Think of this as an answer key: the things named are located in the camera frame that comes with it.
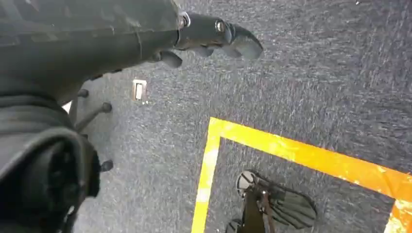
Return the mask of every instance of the yellow tape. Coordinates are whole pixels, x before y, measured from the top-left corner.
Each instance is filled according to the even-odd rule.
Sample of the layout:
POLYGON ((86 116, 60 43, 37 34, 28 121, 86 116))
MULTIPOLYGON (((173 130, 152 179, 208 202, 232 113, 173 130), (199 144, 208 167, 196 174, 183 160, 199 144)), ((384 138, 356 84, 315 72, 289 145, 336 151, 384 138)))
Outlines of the yellow tape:
POLYGON ((211 118, 209 123, 192 233, 204 232, 220 137, 397 199, 385 233, 412 233, 412 176, 409 174, 216 118, 211 118))
POLYGON ((200 171, 199 188, 197 190, 194 208, 192 233, 203 233, 209 206, 210 191, 220 145, 220 128, 222 122, 211 118, 207 130, 207 142, 203 155, 202 170, 200 171))

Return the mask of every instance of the caster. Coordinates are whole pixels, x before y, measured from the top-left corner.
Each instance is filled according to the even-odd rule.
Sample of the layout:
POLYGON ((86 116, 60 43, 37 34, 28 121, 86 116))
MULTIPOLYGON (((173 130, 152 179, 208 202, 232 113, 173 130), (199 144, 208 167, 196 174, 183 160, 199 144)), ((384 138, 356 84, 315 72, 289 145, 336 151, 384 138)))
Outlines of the caster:
POLYGON ((89 97, 89 91, 86 89, 80 89, 80 91, 77 93, 77 96, 87 98, 89 97))
POLYGON ((102 113, 110 113, 113 110, 112 104, 104 102, 102 105, 102 113))
POLYGON ((110 171, 113 168, 113 160, 106 160, 100 165, 100 172, 110 171))

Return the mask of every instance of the gray carpet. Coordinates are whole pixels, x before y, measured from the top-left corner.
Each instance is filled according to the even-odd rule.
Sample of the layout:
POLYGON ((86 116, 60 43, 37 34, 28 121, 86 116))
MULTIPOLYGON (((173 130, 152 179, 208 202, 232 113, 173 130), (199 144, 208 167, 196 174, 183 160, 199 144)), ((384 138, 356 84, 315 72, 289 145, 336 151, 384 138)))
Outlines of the gray carpet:
MULTIPOLYGON (((211 116, 412 171, 410 0, 187 0, 184 9, 250 29, 266 51, 257 61, 184 52, 179 69, 145 64, 86 83, 81 113, 114 106, 86 131, 115 168, 76 232, 189 233, 211 116), (148 82, 148 105, 131 100, 135 78, 148 82)), ((313 229, 276 233, 383 232, 391 198, 231 141, 219 153, 206 233, 241 217, 234 185, 244 169, 315 200, 313 229)))

